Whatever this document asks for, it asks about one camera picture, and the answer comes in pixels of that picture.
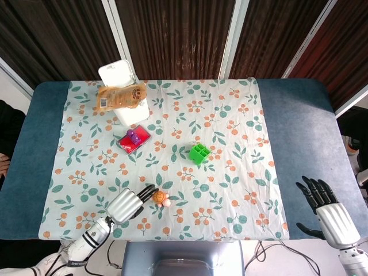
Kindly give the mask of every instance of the small orange toy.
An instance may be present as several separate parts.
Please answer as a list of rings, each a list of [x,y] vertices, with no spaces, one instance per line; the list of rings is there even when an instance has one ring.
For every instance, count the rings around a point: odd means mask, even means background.
[[[171,205],[171,201],[168,197],[169,195],[163,191],[157,191],[153,194],[152,199],[155,203],[157,203],[158,207],[161,207],[162,205],[169,207]]]

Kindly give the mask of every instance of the white container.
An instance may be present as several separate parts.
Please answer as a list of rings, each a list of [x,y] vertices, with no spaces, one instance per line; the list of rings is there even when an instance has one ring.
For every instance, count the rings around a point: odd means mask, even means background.
[[[127,60],[119,60],[102,66],[98,73],[105,86],[125,87],[135,83],[134,75]],[[150,116],[147,99],[141,101],[136,108],[114,109],[116,117],[123,125],[129,126],[143,121]]]

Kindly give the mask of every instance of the floral tablecloth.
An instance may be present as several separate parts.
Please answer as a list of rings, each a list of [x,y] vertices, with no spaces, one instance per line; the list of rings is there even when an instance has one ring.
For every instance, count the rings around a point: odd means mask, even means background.
[[[122,189],[153,183],[171,206],[148,201],[113,238],[288,239],[256,80],[146,83],[151,115],[140,124],[152,137],[129,156],[118,144],[128,127],[96,111],[102,82],[70,83],[39,237],[77,239]],[[198,142],[212,151],[200,166],[188,159]]]

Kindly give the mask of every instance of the food package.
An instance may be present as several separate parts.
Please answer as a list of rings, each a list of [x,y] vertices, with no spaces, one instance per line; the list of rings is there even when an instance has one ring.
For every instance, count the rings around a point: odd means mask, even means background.
[[[136,108],[147,96],[144,83],[127,87],[100,87],[97,95],[97,110],[109,111],[118,108]]]

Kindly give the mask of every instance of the robotic hand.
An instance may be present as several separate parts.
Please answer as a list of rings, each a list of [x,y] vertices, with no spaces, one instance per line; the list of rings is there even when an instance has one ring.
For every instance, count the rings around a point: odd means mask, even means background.
[[[59,253],[45,257],[36,266],[27,269],[3,269],[1,276],[73,276],[77,267],[88,263],[89,257],[110,236],[114,224],[122,224],[143,211],[143,203],[159,189],[149,185],[139,194],[125,188],[108,206],[106,218],[98,219],[78,240]]]
[[[368,255],[357,248],[356,243],[361,237],[344,205],[339,203],[330,186],[323,180],[302,179],[308,188],[299,182],[296,185],[317,216],[322,231],[311,230],[297,223],[299,229],[339,249],[339,259],[348,276],[367,276]]]

